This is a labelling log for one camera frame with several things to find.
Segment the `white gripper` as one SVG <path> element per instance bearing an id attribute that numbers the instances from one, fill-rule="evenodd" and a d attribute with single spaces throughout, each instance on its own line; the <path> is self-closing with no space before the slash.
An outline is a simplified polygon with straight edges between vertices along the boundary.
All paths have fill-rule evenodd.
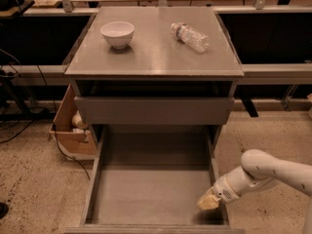
<path id="1" fill-rule="evenodd" d="M 228 204 L 238 200 L 242 195 L 254 190 L 259 180 L 249 175 L 242 167 L 238 167 L 221 176 L 197 202 L 197 206 L 205 210 L 214 210 L 219 202 Z"/>

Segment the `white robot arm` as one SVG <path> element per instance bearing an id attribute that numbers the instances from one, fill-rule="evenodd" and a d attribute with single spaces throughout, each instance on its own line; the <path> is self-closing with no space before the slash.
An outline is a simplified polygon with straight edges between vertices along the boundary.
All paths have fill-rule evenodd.
<path id="1" fill-rule="evenodd" d="M 244 194 L 266 190 L 281 181 L 312 198 L 312 167 L 275 158 L 259 149 L 250 149 L 241 156 L 240 165 L 219 177 L 198 200 L 201 210 L 216 209 L 220 203 L 229 204 Z"/>

